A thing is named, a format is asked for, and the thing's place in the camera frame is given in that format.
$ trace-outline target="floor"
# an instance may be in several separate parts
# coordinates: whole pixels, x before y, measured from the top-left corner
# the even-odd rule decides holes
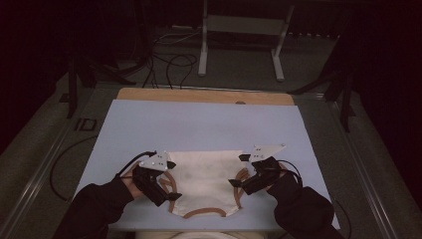
[[[205,77],[197,76],[197,63],[191,70],[192,56],[187,57],[189,61],[185,57],[174,59],[173,64],[184,66],[177,67],[168,65],[176,55],[166,55],[191,54],[198,59],[198,36],[157,44],[153,68],[149,62],[125,77],[136,82],[133,87],[141,87],[151,72],[145,84],[148,88],[169,88],[170,82],[173,88],[181,89],[284,93],[315,80],[335,45],[333,40],[318,37],[289,37],[281,55],[286,80],[279,83],[268,46],[256,42],[251,46],[242,39],[228,46],[222,41],[224,37],[215,35],[210,42]],[[171,43],[178,39],[165,40]],[[131,64],[119,63],[123,68]],[[101,74],[98,79],[94,89],[79,87],[78,110],[72,119],[66,119],[68,105],[59,103],[67,92],[64,76],[58,81],[56,93],[1,155],[0,238],[50,238],[54,233],[69,206],[58,195],[66,199],[75,193],[95,144],[90,137],[100,132],[109,104],[124,87]],[[354,116],[349,118],[350,133],[346,133],[337,120],[337,104],[327,103],[322,97],[325,89],[322,85],[294,99],[334,201],[341,234],[350,234],[350,238],[422,238],[422,214],[362,108],[358,93],[352,94]],[[78,118],[96,119],[98,125],[94,131],[74,130]],[[108,237],[123,235],[111,231]]]

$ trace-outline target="black sleeve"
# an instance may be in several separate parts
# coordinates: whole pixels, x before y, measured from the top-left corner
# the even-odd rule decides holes
[[[277,199],[277,223],[297,239],[343,238],[332,227],[331,203],[310,187],[300,187],[291,174],[281,177],[268,193]]]
[[[104,185],[90,184],[72,201],[53,238],[106,238],[107,226],[120,218],[132,200],[118,177]]]

